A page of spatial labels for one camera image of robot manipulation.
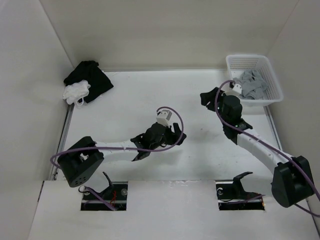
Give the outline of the grey tank top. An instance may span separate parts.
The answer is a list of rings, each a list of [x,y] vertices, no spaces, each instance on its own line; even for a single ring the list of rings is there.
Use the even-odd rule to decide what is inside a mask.
[[[262,100],[265,98],[267,82],[256,70],[245,70],[239,77],[233,78],[236,84],[241,85],[240,97],[244,100]]]

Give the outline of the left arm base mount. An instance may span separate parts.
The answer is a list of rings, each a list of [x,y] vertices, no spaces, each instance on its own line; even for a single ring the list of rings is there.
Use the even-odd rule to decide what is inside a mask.
[[[126,211],[129,183],[125,181],[111,181],[106,172],[103,172],[108,181],[107,188],[102,192],[88,190],[80,186],[78,192],[82,194],[81,211]]]

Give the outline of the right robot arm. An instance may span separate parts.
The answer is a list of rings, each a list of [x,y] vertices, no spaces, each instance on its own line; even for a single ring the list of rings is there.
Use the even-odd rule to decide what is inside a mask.
[[[247,150],[273,174],[271,194],[284,208],[317,193],[310,164],[303,156],[293,157],[263,140],[242,118],[243,106],[238,97],[215,87],[200,94],[201,105],[216,112],[225,136]]]

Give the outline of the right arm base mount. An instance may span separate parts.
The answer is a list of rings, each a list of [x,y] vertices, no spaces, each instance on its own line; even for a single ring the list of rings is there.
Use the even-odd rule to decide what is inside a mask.
[[[220,211],[265,210],[263,194],[245,191],[241,179],[252,174],[250,171],[236,175],[233,179],[215,182],[218,209]]]

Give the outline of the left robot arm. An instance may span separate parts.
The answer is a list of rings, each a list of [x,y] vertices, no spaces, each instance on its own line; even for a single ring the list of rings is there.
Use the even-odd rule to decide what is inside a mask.
[[[164,126],[156,122],[146,132],[123,142],[104,143],[85,136],[61,154],[57,163],[71,188],[90,187],[105,200],[112,195],[112,186],[103,182],[107,173],[99,173],[103,162],[137,162],[152,152],[163,152],[167,146],[179,146],[186,138],[178,123]]]

